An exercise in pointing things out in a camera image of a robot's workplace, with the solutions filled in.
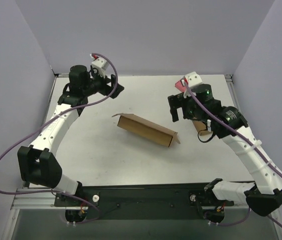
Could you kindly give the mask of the large brown cardboard box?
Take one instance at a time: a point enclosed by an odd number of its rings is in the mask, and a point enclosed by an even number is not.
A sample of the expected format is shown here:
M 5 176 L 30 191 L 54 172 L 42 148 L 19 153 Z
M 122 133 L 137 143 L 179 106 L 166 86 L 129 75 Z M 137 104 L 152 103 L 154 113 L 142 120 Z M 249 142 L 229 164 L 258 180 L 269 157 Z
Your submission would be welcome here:
M 117 126 L 156 144 L 170 148 L 173 143 L 180 144 L 178 132 L 149 121 L 133 113 L 116 113 Z

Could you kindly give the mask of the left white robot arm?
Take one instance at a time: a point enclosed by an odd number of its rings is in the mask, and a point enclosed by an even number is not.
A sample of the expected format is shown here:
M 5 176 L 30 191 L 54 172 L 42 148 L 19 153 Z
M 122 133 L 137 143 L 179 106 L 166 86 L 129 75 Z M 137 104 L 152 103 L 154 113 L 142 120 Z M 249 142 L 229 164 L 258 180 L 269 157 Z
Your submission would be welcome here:
M 117 77 L 106 75 L 109 64 L 91 64 L 70 68 L 69 82 L 62 94 L 47 125 L 29 146 L 22 146 L 17 152 L 21 179 L 25 182 L 41 185 L 57 192 L 65 193 L 65 199 L 73 206 L 82 203 L 84 194 L 81 183 L 63 174 L 56 159 L 58 148 L 70 126 L 82 114 L 88 104 L 88 98 L 96 93 L 116 98 L 124 87 Z

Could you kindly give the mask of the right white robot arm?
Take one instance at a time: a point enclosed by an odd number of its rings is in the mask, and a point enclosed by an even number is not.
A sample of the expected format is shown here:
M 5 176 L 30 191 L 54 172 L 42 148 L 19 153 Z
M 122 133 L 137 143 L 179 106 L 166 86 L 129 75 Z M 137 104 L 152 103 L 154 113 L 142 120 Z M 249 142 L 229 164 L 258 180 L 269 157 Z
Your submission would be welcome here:
M 207 200 L 219 206 L 221 202 L 246 204 L 262 217 L 282 205 L 282 171 L 273 163 L 257 140 L 245 117 L 234 106 L 223 106 L 215 99 L 209 84 L 195 86 L 190 92 L 167 98 L 172 121 L 183 118 L 204 124 L 205 129 L 218 137 L 238 156 L 252 182 L 230 182 L 217 178 L 204 188 Z

